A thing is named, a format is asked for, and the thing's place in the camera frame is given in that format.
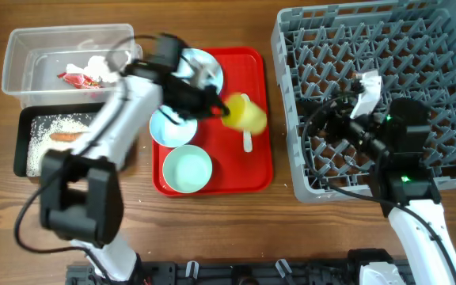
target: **red tray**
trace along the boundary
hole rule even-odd
[[[263,59],[250,47],[209,48],[221,64],[224,84],[221,98],[233,92],[248,94],[267,114],[267,95]],[[163,178],[162,166],[171,149],[152,144],[152,182],[166,196],[214,195],[256,192],[268,187],[272,181],[272,153],[268,127],[253,136],[253,151],[244,152],[242,133],[224,127],[220,119],[198,122],[198,131],[190,142],[204,149],[212,160],[212,177],[205,187],[192,194],[181,194],[171,189]]]

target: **wood grain surface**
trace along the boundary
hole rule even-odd
[[[151,138],[143,131],[138,171],[122,179],[122,233],[144,260],[304,260],[345,257],[349,249],[367,247],[402,257],[400,242],[377,204],[353,200],[304,204],[293,195],[270,35],[282,8],[336,2],[342,1],[0,0],[0,283],[62,284],[68,264],[85,262],[81,253],[26,253],[12,236],[14,219],[36,185],[13,175],[21,108],[1,91],[3,59],[12,30],[54,25],[129,23],[137,34],[169,32],[198,48],[251,46],[264,57],[275,168],[271,186],[250,195],[161,196],[151,183]],[[443,203],[456,248],[456,190],[443,192]],[[40,228],[37,214],[34,205],[23,224],[25,241],[42,248],[65,245]]]

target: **white bowl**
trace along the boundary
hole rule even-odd
[[[149,132],[153,140],[162,146],[174,148],[189,143],[195,136],[198,122],[181,119],[170,107],[161,106],[161,110],[178,122],[176,125],[166,118],[159,110],[152,114]]]
[[[205,187],[212,176],[212,160],[197,146],[187,145],[172,150],[163,162],[166,183],[179,193],[189,194]]]

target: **black baking pan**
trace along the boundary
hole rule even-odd
[[[39,121],[39,116],[49,115],[70,115],[70,114],[92,114],[96,115],[105,103],[92,103],[92,104],[61,104],[50,106],[32,106],[27,107],[21,112],[19,117],[19,128],[17,132],[17,143],[15,146],[15,158],[13,160],[13,172],[18,177],[27,177],[26,169],[28,165],[28,150],[29,142],[31,141],[32,121],[36,118],[37,124],[49,127],[51,121]],[[76,120],[80,123],[89,126],[91,118],[86,119],[85,116],[79,116]]]

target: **plastic drying rack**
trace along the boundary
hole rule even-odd
[[[431,106],[424,163],[441,190],[456,188],[456,0],[392,0],[282,9],[272,32],[272,54],[283,95],[294,193],[306,203],[348,199],[317,180],[305,165],[300,135],[305,117],[297,101],[323,101],[347,89],[356,71],[378,69],[385,113],[410,97]],[[373,163],[343,141],[308,138],[316,171],[346,190],[370,195]]]

